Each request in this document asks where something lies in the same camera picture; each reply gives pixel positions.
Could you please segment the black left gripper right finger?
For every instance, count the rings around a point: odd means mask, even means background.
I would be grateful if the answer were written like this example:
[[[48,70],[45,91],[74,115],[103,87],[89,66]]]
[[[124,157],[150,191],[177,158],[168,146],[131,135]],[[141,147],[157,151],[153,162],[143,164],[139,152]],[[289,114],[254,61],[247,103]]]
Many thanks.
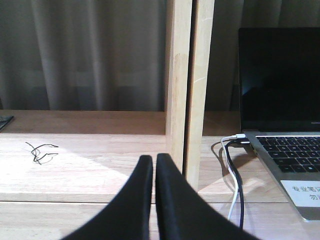
[[[168,153],[156,160],[155,202],[162,240],[254,240],[210,207],[182,176]]]

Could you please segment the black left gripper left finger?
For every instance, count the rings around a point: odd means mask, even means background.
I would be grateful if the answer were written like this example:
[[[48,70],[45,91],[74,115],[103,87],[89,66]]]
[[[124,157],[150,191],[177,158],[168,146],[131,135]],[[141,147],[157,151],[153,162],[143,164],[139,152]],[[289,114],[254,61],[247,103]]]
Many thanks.
[[[96,216],[64,240],[148,240],[153,186],[153,162],[139,157],[129,179]]]

